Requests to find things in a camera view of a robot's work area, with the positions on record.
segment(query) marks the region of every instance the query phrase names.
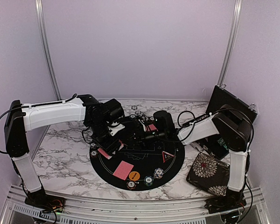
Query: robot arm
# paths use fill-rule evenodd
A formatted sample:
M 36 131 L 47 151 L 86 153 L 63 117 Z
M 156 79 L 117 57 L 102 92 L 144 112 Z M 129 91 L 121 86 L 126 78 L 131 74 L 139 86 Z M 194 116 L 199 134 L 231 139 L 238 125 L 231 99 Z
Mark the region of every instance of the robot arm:
M 36 105 L 22 105 L 19 100 L 16 100 L 11 104 L 11 109 L 13 110 L 8 114 L 4 127 L 6 150 L 16 172 L 25 182 L 30 199 L 34 200 L 29 203 L 34 206 L 46 205 L 52 200 L 48 199 L 34 169 L 29 155 L 26 132 L 67 121 L 84 121 L 84 125 L 93 131 L 92 139 L 108 154 L 121 146 L 119 140 L 113 136 L 124 126 L 119 124 L 110 127 L 110 124 L 124 116 L 121 104 L 115 99 L 103 104 L 91 95 L 80 95 L 70 101 Z
M 184 145 L 188 145 L 193 141 L 220 134 L 224 142 L 228 146 L 230 153 L 230 179 L 226 192 L 226 201 L 220 204 L 222 210 L 232 209 L 239 203 L 243 202 L 243 188 L 245 185 L 245 170 L 247 165 L 250 134 L 252 131 L 252 123 L 234 108 L 224 105 L 220 111 L 211 116 L 205 116 L 201 121 L 194 121 L 195 128 L 190 136 L 183 140 L 191 131 L 192 124 L 182 128 L 178 137 L 183 140 Z

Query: red triangular sign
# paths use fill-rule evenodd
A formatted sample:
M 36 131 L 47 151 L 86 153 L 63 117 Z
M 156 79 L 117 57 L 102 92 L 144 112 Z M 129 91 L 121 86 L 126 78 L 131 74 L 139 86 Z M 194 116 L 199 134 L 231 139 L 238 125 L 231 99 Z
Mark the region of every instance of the red triangular sign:
M 165 151 L 163 151 L 162 154 L 163 154 L 163 162 L 166 162 L 174 157 L 174 155 L 167 153 Z

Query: marble surface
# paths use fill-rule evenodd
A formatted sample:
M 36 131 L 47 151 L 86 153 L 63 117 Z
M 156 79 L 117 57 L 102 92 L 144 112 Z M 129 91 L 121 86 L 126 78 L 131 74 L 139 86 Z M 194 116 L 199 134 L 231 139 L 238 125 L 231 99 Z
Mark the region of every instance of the marble surface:
M 177 121 L 180 112 L 191 110 L 196 116 L 206 110 L 205 102 L 119 100 L 125 114 L 135 113 L 132 106 L 147 116 L 155 111 L 166 110 Z M 191 119 L 184 114 L 181 123 Z M 173 200 L 210 196 L 186 182 L 186 176 L 198 151 L 192 146 L 185 147 L 185 161 L 179 173 L 165 185 L 146 191 L 118 189 L 102 180 L 91 166 L 89 145 L 84 142 L 81 122 L 52 125 L 39 148 L 33 163 L 45 189 L 60 193 L 108 199 L 130 200 Z

